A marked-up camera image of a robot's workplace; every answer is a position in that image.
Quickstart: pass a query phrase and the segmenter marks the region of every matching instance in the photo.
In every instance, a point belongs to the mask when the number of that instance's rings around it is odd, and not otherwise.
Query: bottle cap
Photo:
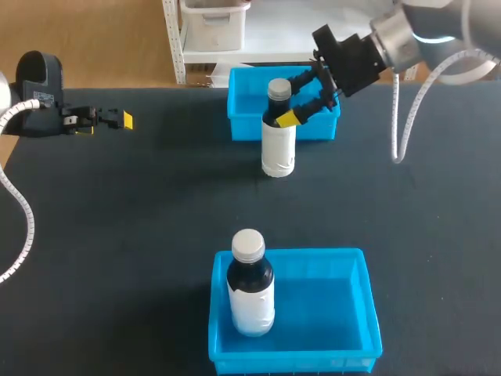
[[[290,99],[292,96],[292,88],[289,80],[285,78],[275,78],[268,84],[268,98],[276,102],[282,102]]]
[[[256,230],[241,230],[233,237],[232,253],[237,261],[246,264],[259,261],[265,255],[265,239]]]

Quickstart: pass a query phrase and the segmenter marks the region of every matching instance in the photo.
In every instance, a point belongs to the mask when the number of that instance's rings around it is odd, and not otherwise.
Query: blue plastic tray
[[[233,326],[226,272],[214,261],[209,357],[218,374],[370,372],[382,346],[369,274],[359,249],[266,251],[275,271],[275,323],[248,338]]]
[[[254,67],[233,68],[229,75],[228,118],[232,124],[234,141],[261,139],[261,119],[268,107],[268,83],[274,78],[297,76],[309,67]],[[317,80],[306,85],[293,97],[291,106],[304,104],[319,96],[321,85]],[[296,138],[334,139],[340,105],[333,112],[327,109],[310,118],[307,124],[297,127]]]

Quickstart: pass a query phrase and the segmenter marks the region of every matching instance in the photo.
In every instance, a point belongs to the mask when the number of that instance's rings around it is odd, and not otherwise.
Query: white cable
[[[5,112],[2,117],[0,117],[0,136],[2,135],[10,119],[16,116],[19,112],[23,112],[26,110],[35,110],[40,108],[40,106],[41,104],[37,99],[30,99],[27,100],[26,102],[21,102],[15,105],[14,107],[11,107],[10,110],[7,110],[7,112]],[[19,204],[24,210],[24,214],[26,215],[26,220],[27,220],[27,236],[26,236],[26,241],[24,242],[23,250],[21,251],[17,260],[12,264],[12,266],[8,268],[0,276],[0,283],[2,283],[5,282],[5,280],[7,280],[10,276],[12,276],[20,268],[21,264],[23,263],[23,261],[28,256],[28,253],[30,252],[31,245],[33,244],[33,239],[34,239],[34,216],[30,205],[23,197],[23,195],[19,192],[19,190],[17,190],[17,188],[10,182],[9,178],[7,178],[7,176],[3,172],[3,168],[1,165],[0,165],[0,182],[10,192],[10,194],[12,194],[14,198],[16,198],[17,202],[19,202]]]
[[[467,49],[474,49],[470,31],[470,11],[471,0],[463,0],[463,8],[461,12],[461,33],[463,34],[463,41]]]
[[[445,59],[443,63],[438,65],[428,76],[427,80],[421,86],[420,91],[417,93],[414,99],[413,105],[410,109],[409,116],[407,117],[407,122],[405,123],[404,132],[402,134],[402,141],[400,142],[400,150],[397,147],[397,137],[398,137],[398,91],[399,91],[399,79],[398,75],[393,75],[393,110],[391,115],[391,159],[394,163],[399,164],[405,158],[405,153],[407,151],[407,145],[409,143],[410,132],[413,130],[414,120],[416,119],[417,111],[420,108],[421,102],[423,102],[424,96],[437,80],[437,78],[451,65],[466,58],[466,57],[477,57],[483,60],[490,60],[496,64],[500,63],[500,60],[494,56],[483,52],[479,49],[467,50],[455,53],[449,58]]]

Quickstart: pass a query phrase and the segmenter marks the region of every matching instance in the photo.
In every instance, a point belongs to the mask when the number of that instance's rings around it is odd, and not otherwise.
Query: black table
[[[416,91],[403,88],[402,113]],[[245,227],[269,248],[364,250],[376,374],[499,374],[500,93],[433,87],[394,166],[391,88],[374,85],[343,101],[334,143],[299,145],[293,175],[266,179],[260,145],[229,141],[225,90],[68,91],[130,110],[136,130],[14,151],[6,172],[37,227],[0,286],[0,374],[213,374],[212,261]],[[0,208],[4,269],[25,223],[4,189]]]

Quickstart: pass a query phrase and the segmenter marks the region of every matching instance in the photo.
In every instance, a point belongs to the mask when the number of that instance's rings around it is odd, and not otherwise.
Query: bottle
[[[232,253],[226,277],[233,323],[241,334],[262,336],[275,320],[275,275],[265,240],[256,230],[241,230],[233,237]]]
[[[283,78],[268,85],[268,109],[262,118],[261,167],[273,178],[288,176],[294,170],[296,157],[296,127],[280,128],[275,119],[290,109],[292,88]]]

